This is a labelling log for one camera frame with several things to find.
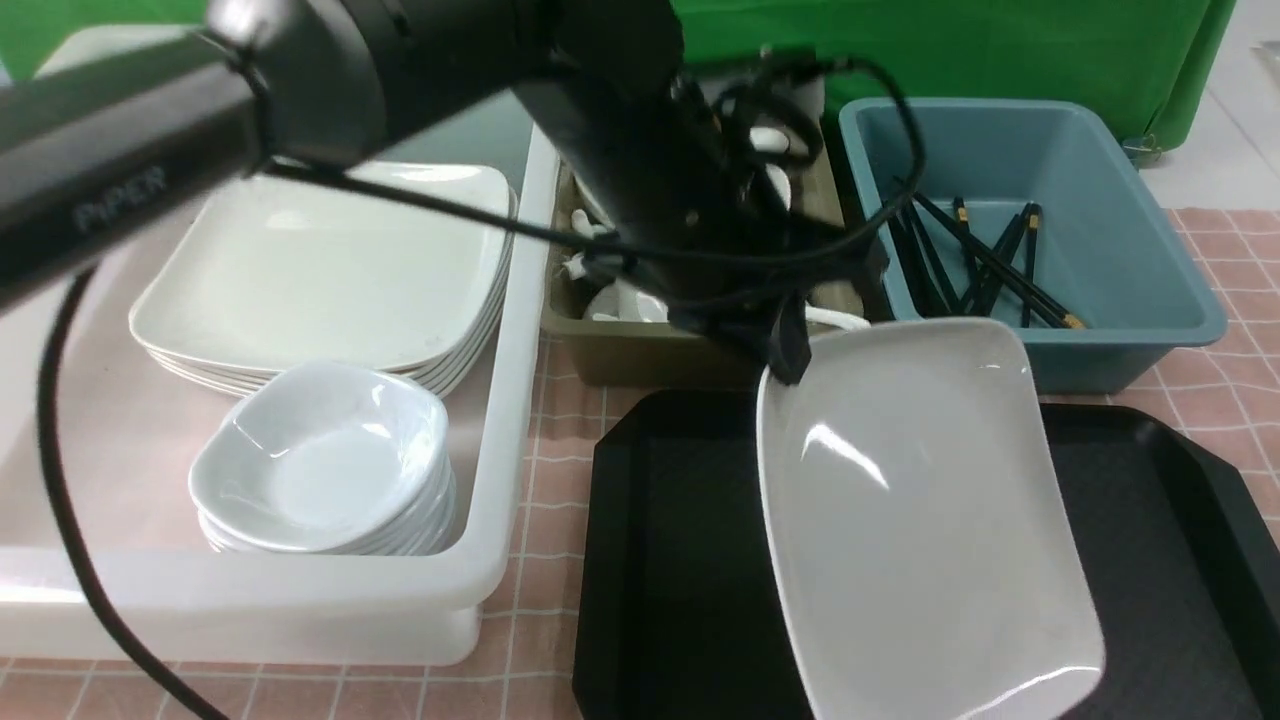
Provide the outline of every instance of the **wire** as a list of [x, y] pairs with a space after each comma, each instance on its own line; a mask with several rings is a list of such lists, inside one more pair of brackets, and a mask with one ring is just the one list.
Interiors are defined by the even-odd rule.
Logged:
[[[494, 213], [486, 213], [470, 205], [463, 205], [461, 202], [453, 202], [451, 200], [444, 200], [443, 197], [433, 197], [429, 195], [422, 195], [419, 192], [401, 190], [396, 187], [388, 187], [384, 184], [378, 184], [357, 178], [348, 177], [340, 172], [324, 170], [310, 167], [300, 165], [283, 165], [279, 163], [273, 163], [264, 168], [264, 173], [274, 176], [278, 178], [291, 179], [294, 182], [305, 182], [315, 184], [317, 187], [326, 187], [329, 190], [339, 190], [344, 192], [355, 192], [360, 195], [366, 195], [369, 197], [378, 197], [380, 200], [390, 200], [393, 202], [402, 202], [404, 205], [412, 205], [422, 208], [426, 210], [434, 210], [438, 213], [445, 213], [456, 218], [462, 218], [465, 220], [471, 220], [475, 223], [481, 223], [486, 225], [493, 225], [495, 228], [504, 229], [507, 232], [524, 234], [536, 240], [543, 240], [547, 242], [554, 242], [557, 245], [563, 245], [566, 247], [588, 251], [588, 252], [603, 252], [612, 255], [626, 255], [640, 259], [649, 260], [681, 260], [685, 263], [709, 263], [717, 265], [727, 265], [735, 268], [755, 268], [755, 269], [781, 269], [781, 268], [794, 268], [801, 264], [817, 264], [831, 259], [846, 251], [850, 246], [868, 240], [869, 237], [879, 229], [890, 218], [896, 217], [908, 202], [911, 201], [911, 192], [919, 186], [920, 178], [924, 176], [924, 138], [920, 133], [920, 127], [915, 120], [915, 115], [911, 113], [910, 105], [906, 96], [902, 94], [902, 88], [897, 82], [888, 74], [884, 68], [878, 65], [872, 60], [863, 58], [842, 58], [838, 60], [828, 60], [818, 63], [819, 74], [826, 74], [828, 72], [865, 72], [872, 76], [884, 91], [888, 94], [890, 99], [893, 101], [897, 109], [899, 117], [902, 120], [902, 127], [906, 132], [908, 146], [911, 150], [911, 168], [906, 174], [904, 186], [900, 191], [887, 200], [879, 210], [877, 210], [870, 218], [867, 219], [860, 227], [850, 231], [842, 236], [832, 238], [829, 242], [822, 247], [815, 247], [812, 250], [792, 251], [792, 252], [778, 252], [774, 255], [732, 255], [726, 252], [707, 252], [699, 250], [680, 250], [673, 247], [632, 247], [618, 242], [616, 233], [609, 233], [608, 236], [596, 236], [594, 238], [584, 237], [576, 233], [568, 233], [557, 231], [548, 227], [531, 225], [529, 223], [522, 223], [520, 220], [507, 218], [503, 215], [497, 215]], [[730, 94], [737, 94], [737, 88], [730, 88]]]
[[[820, 77], [833, 72], [855, 70], [870, 74], [884, 87], [886, 92], [888, 92], [890, 97], [893, 100], [893, 105], [897, 109], [906, 131], [908, 143], [911, 149], [911, 169], [909, 170], [906, 181], [901, 187], [901, 192], [886, 201], [881, 210], [868, 218], [861, 227], [842, 236], [837, 236], [822, 247], [806, 251], [762, 256], [728, 255], [721, 252], [690, 251], [667, 247], [628, 247], [617, 242], [616, 234], [613, 236], [614, 240], [602, 237], [586, 238], [575, 233], [556, 231], [553, 228], [530, 225], [527, 223], [486, 213], [484, 210], [477, 210], [468, 205], [462, 205], [440, 197], [431, 197], [360, 181], [340, 173], [282, 165], [278, 163], [270, 164], [264, 172], [275, 177], [306, 182], [319, 187], [357, 192], [370, 197], [435, 210], [438, 213], [445, 213], [465, 220], [493, 225], [507, 232], [520, 233], [577, 250], [622, 254], [655, 260], [716, 263], [764, 273], [764, 275], [759, 278], [760, 282], [755, 283], [753, 287], [681, 306], [686, 310], [730, 307], [733, 305], [764, 300], [785, 292], [806, 290], [815, 283], [835, 279], [838, 274], [838, 264], [827, 265], [824, 264], [824, 260], [844, 252], [851, 245], [870, 237], [872, 233], [874, 233], [890, 218], [897, 215], [906, 202], [911, 201], [911, 192], [919, 184], [919, 181], [924, 174], [924, 142], [919, 126], [915, 122], [915, 117], [911, 114], [908, 105], [906, 97], [888, 72], [870, 60], [856, 58], [813, 63], [801, 65], [799, 69], [792, 67], [780, 69], [777, 72], [781, 74], [790, 73], [792, 76]], [[810, 141], [806, 142], [806, 145], [809, 145], [808, 154], [817, 156], [817, 152], [820, 150], [820, 145], [813, 145], [813, 132], [815, 132], [817, 128], [801, 124], [812, 123], [812, 120], [803, 117], [800, 113], [792, 111], [794, 108], [788, 108], [785, 102], [780, 102], [777, 99], [762, 95], [760, 87], [764, 86], [756, 83], [756, 86], [749, 91], [735, 88], [731, 90], [728, 95], [723, 96], [722, 100], [736, 102], [741, 108], [745, 108], [745, 110], [742, 110], [745, 113], [755, 111], [769, 115], [780, 115], [774, 119], [778, 119], [783, 124], [792, 127], [792, 129], [799, 131], [797, 135], [800, 137], [810, 138]], [[718, 108], [723, 108], [723, 105], [724, 102], [717, 104]], [[741, 129], [742, 123], [730, 122], [728, 126]], [[817, 142], [820, 143], [820, 133], [818, 135]], [[805, 156], [788, 159], [788, 163], [804, 164], [809, 160], [808, 154]], [[746, 163], [751, 164], [759, 164], [764, 159], [767, 158], [763, 155], [750, 154], [744, 158]], [[189, 710], [198, 720], [228, 720], [221, 711], [192, 689], [191, 685], [188, 685], [173, 670], [166, 667], [159, 657], [147, 650], [142, 641], [138, 639], [138, 637], [133, 634], [129, 626], [124, 623], [119, 612], [116, 612], [115, 607], [111, 605], [111, 601], [106, 594], [106, 589], [102, 587], [102, 583], [97, 577], [97, 571], [93, 569], [88, 546], [84, 542], [79, 524], [76, 520], [76, 510], [72, 502], [70, 492], [67, 487], [61, 445], [58, 437], [58, 384], [67, 341], [70, 336], [72, 323], [76, 319], [76, 313], [79, 309], [84, 292], [93, 279], [96, 270], [97, 266], [95, 265], [76, 275], [70, 288], [67, 291], [67, 296], [63, 299], [61, 306], [58, 310], [58, 316], [54, 320], [54, 327], [49, 333], [49, 338], [45, 342], [44, 355], [40, 361], [40, 373], [36, 383], [36, 442], [40, 450], [40, 468], [44, 474], [45, 491], [49, 495], [49, 506], [52, 510], [54, 521], [58, 525], [58, 534], [61, 537], [63, 547], [67, 550], [72, 571], [84, 594], [84, 601], [111, 639], [115, 641], [120, 650], [124, 651], [124, 653], [133, 660], [133, 662], [136, 662], [148, 678], [173, 696], [174, 700]]]
[[54, 328], [45, 342], [45, 351], [40, 360], [40, 374], [36, 380], [36, 443], [40, 447], [40, 470], [45, 477], [45, 492], [49, 493], [49, 507], [54, 512], [54, 521], [58, 525], [58, 534], [61, 537], [67, 557], [70, 560], [72, 571], [84, 593], [84, 602], [102, 624], [111, 639], [120, 650], [136, 662], [148, 678], [164, 688], [174, 700], [182, 703], [200, 720], [227, 720], [216, 707], [201, 697], [182, 678], [169, 670], [159, 657], [150, 650], [133, 630], [124, 624], [119, 612], [111, 605], [102, 588], [102, 582], [93, 569], [90, 559], [88, 546], [76, 521], [76, 509], [72, 505], [72, 496], [67, 488], [67, 473], [63, 468], [63, 450], [58, 439], [58, 378], [61, 373], [63, 355], [67, 348], [67, 338], [70, 334], [72, 320], [76, 310], [79, 309], [81, 300], [97, 266], [92, 266], [72, 281], [70, 290], [63, 299], [58, 309], [58, 318]]

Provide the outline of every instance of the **blue plastic bin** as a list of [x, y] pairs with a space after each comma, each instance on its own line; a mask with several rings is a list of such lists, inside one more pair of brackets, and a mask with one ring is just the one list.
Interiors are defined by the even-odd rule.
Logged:
[[[1021, 301], [1004, 291], [992, 316], [1018, 329], [1042, 393], [1125, 388], [1175, 347], [1211, 345], [1226, 315], [1137, 170], [1089, 110], [1068, 102], [936, 99], [911, 102], [924, 132], [919, 191], [951, 211], [964, 197], [973, 233], [993, 245], [1009, 219], [1043, 208], [1036, 284], [1088, 329], [1020, 328]], [[840, 113], [849, 163], [868, 215], [909, 167], [906, 136], [888, 100]], [[959, 243], [920, 211], [960, 293], [968, 274]], [[888, 228], [884, 290], [899, 320], [914, 320]], [[1014, 266], [1021, 270], [1019, 250]]]

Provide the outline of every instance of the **stack of white bowls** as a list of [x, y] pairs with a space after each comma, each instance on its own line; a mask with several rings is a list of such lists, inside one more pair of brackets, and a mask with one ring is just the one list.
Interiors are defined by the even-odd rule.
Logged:
[[448, 415], [404, 379], [337, 363], [241, 401], [191, 468], [215, 551], [430, 555], [449, 542]]
[[[493, 168], [369, 163], [353, 177], [512, 217]], [[239, 397], [311, 360], [444, 397], [498, 327], [506, 231], [270, 177], [214, 193], [129, 313], [161, 368]]]

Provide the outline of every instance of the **robotic arm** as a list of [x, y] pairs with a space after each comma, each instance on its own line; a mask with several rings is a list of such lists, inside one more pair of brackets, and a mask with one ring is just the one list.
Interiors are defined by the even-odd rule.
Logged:
[[340, 177], [512, 88], [616, 224], [589, 268], [799, 382], [804, 295], [878, 223], [788, 214], [682, 63], [666, 0], [212, 0], [184, 38], [0, 92], [0, 309], [228, 178]]

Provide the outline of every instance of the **table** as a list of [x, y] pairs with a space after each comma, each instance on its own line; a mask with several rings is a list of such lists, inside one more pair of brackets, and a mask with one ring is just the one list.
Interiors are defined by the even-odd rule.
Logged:
[[[1170, 213], [1229, 315], [1226, 337], [1176, 350], [1112, 397], [1235, 465], [1280, 542], [1280, 213]], [[524, 496], [507, 574], [485, 603], [480, 643], [449, 667], [221, 665], [178, 671], [246, 720], [573, 720], [570, 691], [591, 452], [649, 391], [588, 388], [543, 338]], [[0, 715], [24, 720], [189, 717], [132, 664], [0, 660]]]

